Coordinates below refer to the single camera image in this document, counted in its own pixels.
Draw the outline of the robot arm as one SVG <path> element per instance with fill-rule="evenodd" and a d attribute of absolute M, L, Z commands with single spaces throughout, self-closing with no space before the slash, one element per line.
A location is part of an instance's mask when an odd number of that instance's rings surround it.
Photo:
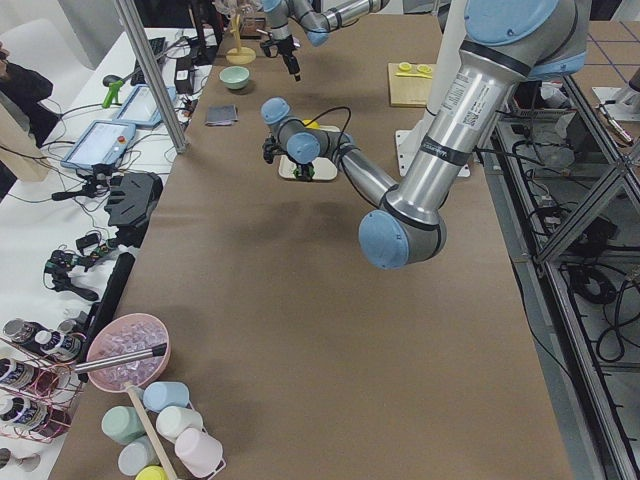
<path fill-rule="evenodd" d="M 377 13 L 388 5 L 388 1 L 359 0 L 346 1 L 337 7 L 316 12 L 310 1 L 272 0 L 263 1 L 262 10 L 269 27 L 268 39 L 260 43 L 265 56 L 275 58 L 280 55 L 290 75 L 296 81 L 301 80 L 293 35 L 289 20 L 294 20 L 304 30 L 313 46 L 325 43 L 332 31 L 343 28 L 360 17 Z"/>
<path fill-rule="evenodd" d="M 397 269 L 428 260 L 446 242 L 439 209 L 515 86 L 583 67 L 590 10 L 588 1 L 467 2 L 461 65 L 399 183 L 348 134 L 306 127 L 280 97 L 261 107 L 271 133 L 264 146 L 299 165 L 327 158 L 346 174 L 375 207 L 359 226 L 360 247 L 371 264 Z"/>

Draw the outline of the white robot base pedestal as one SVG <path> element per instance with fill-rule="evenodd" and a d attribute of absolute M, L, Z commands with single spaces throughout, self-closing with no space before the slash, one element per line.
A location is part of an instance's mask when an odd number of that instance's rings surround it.
<path fill-rule="evenodd" d="M 411 130 L 395 132 L 396 156 L 401 176 L 408 172 L 418 147 L 433 123 L 460 68 L 459 47 L 466 37 L 464 20 L 466 5 L 467 0 L 453 0 L 450 3 L 447 18 L 444 21 L 444 33 L 435 65 L 435 75 L 423 117 Z"/>

